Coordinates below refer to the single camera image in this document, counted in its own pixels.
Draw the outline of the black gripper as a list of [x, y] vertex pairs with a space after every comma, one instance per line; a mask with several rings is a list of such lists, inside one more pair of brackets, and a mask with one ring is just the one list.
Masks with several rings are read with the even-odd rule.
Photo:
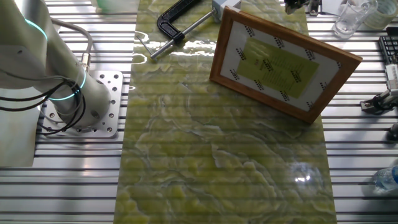
[[285, 12], [292, 14], [304, 6], [304, 0], [285, 0]]

